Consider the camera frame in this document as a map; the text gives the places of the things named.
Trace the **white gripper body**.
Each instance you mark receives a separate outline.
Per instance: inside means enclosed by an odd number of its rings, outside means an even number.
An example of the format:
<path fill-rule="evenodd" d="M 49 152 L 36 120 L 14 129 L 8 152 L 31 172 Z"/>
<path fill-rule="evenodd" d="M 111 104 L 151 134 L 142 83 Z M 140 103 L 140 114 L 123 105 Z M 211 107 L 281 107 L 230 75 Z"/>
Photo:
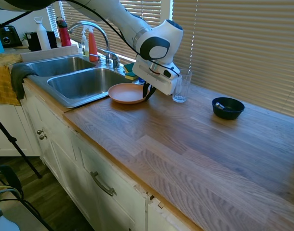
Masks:
<path fill-rule="evenodd" d="M 136 57 L 133 72 L 165 95 L 173 93 L 180 76 L 180 70 L 174 63 L 160 66 L 142 57 Z"/>

